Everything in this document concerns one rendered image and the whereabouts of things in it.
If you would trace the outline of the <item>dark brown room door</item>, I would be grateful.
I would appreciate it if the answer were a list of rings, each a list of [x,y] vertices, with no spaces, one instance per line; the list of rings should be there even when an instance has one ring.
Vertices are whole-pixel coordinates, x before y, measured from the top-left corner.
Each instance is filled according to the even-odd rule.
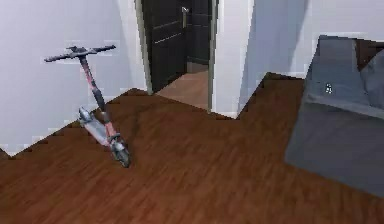
[[[182,27],[183,0],[142,0],[148,60],[154,93],[187,70],[186,28]]]

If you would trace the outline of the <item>grey pillow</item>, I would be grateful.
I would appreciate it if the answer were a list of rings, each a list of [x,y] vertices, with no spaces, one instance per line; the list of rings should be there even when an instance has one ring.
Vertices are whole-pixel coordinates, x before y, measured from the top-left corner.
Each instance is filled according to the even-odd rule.
[[[384,50],[367,63],[361,76],[369,104],[384,110]]]

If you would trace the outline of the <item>grey and red kick scooter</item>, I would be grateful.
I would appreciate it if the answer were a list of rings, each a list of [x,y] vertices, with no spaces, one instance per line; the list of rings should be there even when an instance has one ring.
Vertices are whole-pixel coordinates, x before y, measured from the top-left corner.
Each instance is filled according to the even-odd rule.
[[[45,58],[44,61],[54,62],[58,60],[74,58],[79,60],[98,108],[101,111],[103,121],[99,121],[92,112],[86,110],[84,107],[80,107],[78,110],[78,122],[88,131],[89,134],[91,134],[96,139],[100,145],[109,148],[116,161],[118,161],[124,168],[128,168],[131,164],[128,145],[121,138],[121,134],[118,133],[113,126],[102,92],[97,87],[97,84],[90,70],[90,66],[87,62],[88,55],[98,54],[100,52],[112,50],[115,48],[115,45],[107,45],[104,47],[96,48],[71,46],[69,47],[70,53],[65,53],[58,56],[50,56]]]

